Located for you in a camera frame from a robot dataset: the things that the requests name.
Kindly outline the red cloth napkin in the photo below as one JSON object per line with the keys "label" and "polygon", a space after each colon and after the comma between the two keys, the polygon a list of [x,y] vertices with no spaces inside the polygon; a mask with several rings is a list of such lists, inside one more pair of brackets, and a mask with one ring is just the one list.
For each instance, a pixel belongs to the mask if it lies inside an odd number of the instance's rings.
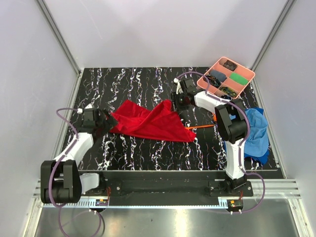
{"label": "red cloth napkin", "polygon": [[193,142],[196,138],[196,134],[187,130],[179,115],[172,111],[170,100],[160,102],[151,111],[125,100],[112,116],[118,124],[111,133],[170,142]]}

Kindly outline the orange plastic knife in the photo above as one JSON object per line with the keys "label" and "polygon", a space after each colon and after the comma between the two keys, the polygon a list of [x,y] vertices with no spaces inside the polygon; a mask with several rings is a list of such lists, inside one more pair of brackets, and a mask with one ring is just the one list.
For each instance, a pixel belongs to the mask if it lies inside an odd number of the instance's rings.
{"label": "orange plastic knife", "polygon": [[191,130],[191,129],[209,128],[209,127],[214,127],[214,124],[207,124],[207,125],[199,125],[199,126],[185,127],[185,129]]}

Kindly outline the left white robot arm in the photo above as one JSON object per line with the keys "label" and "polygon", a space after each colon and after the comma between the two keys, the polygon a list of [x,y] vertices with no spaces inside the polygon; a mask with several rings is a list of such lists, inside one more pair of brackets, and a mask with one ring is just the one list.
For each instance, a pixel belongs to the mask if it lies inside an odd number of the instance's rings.
{"label": "left white robot arm", "polygon": [[54,159],[45,160],[40,167],[40,198],[43,203],[62,207],[67,203],[77,203],[81,195],[92,191],[102,195],[107,188],[98,173],[80,174],[78,163],[93,147],[96,141],[110,132],[117,120],[106,110],[88,105],[84,109],[73,109],[83,117],[81,126],[76,129],[60,114],[64,108],[56,111],[64,122],[73,130],[70,144]]}

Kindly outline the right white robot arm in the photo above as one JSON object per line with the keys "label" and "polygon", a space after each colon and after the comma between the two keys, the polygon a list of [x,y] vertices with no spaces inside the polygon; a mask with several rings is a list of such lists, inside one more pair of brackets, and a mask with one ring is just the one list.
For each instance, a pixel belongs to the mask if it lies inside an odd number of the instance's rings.
{"label": "right white robot arm", "polygon": [[174,79],[176,91],[171,93],[174,111],[182,111],[190,105],[200,107],[216,116],[218,132],[225,141],[227,166],[226,178],[220,190],[228,195],[237,195],[246,185],[244,168],[244,145],[250,132],[249,121],[239,100],[227,100],[197,89],[192,79]]}

